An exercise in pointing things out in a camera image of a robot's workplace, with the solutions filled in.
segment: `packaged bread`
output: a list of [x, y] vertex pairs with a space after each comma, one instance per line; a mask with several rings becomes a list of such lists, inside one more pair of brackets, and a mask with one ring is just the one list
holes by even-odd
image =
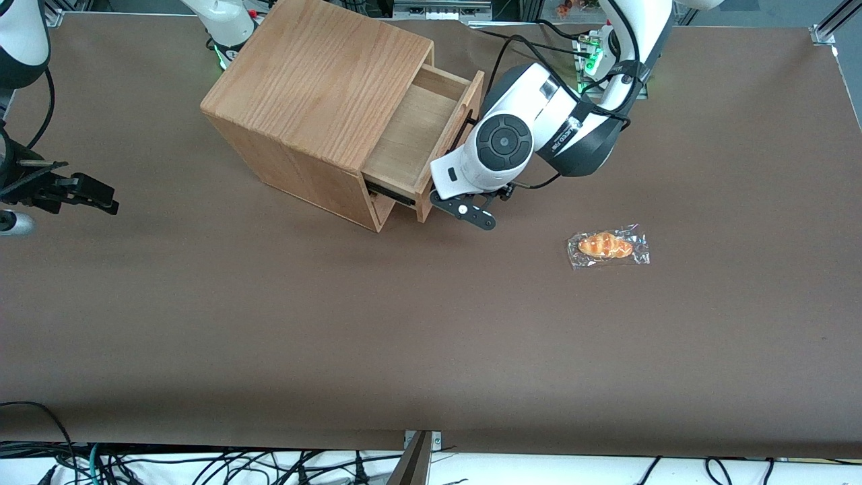
[[573, 268], [597, 264], [649, 264], [647, 238], [638, 224], [617, 230], [582, 232], [568, 241]]

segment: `brown table surface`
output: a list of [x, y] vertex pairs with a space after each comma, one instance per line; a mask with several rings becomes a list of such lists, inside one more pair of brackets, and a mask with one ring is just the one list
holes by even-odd
[[[467, 78], [502, 42], [398, 25]], [[399, 207], [381, 234], [263, 185], [207, 123], [196, 18], [69, 15], [52, 40], [38, 151], [121, 209], [0, 240], [0, 400], [73, 439], [862, 457], [862, 136], [805, 29], [677, 28], [596, 174], [496, 203], [492, 232]], [[20, 92], [14, 137], [46, 97]], [[566, 238], [631, 223], [652, 264], [572, 271]]]

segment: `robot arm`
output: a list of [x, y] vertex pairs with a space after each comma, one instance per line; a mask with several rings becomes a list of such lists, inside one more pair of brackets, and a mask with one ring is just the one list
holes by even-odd
[[[47, 70], [51, 47], [40, 0], [0, 0], [0, 88], [19, 89], [46, 74], [52, 108], [42, 129], [24, 146], [12, 140], [0, 119], [0, 202], [28, 205], [59, 213], [63, 204], [90, 205], [116, 214], [114, 189], [83, 173], [54, 173], [64, 161], [45, 161], [31, 148], [50, 121], [53, 82]], [[0, 211], [0, 236], [22, 236], [33, 230], [33, 219], [19, 212]]]
[[227, 69], [257, 23], [241, 0], [181, 0], [197, 14], [213, 39], [222, 69]]
[[[620, 46], [616, 63], [603, 79], [608, 85], [601, 101], [581, 98], [539, 64], [510, 69], [491, 87], [465, 144], [431, 162], [435, 206], [492, 229], [496, 222], [484, 208], [501, 191], [505, 198], [510, 195], [514, 178], [533, 153], [567, 177], [594, 173], [608, 159], [671, 33], [673, 11], [672, 0], [599, 3]], [[721, 0], [687, 2], [704, 8], [718, 3]], [[483, 194], [485, 205], [462, 202], [471, 202], [472, 194]]]
[[39, 0], [0, 0], [0, 88], [33, 84], [48, 66], [51, 47]]

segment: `open drawer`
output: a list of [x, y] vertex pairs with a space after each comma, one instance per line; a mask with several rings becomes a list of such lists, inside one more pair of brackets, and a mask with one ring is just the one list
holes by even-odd
[[425, 222], [431, 210], [430, 162], [453, 145], [468, 116], [478, 116], [483, 78], [481, 71], [470, 81], [429, 65], [419, 69], [362, 167], [381, 224], [392, 200], [413, 207]]

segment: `wooden box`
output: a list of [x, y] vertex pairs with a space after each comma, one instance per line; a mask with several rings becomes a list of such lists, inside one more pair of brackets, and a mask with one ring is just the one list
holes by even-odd
[[201, 110], [266, 184], [380, 231], [395, 198], [425, 221], [429, 162], [478, 115], [483, 76], [435, 68], [431, 40], [389, 23], [280, 0]]

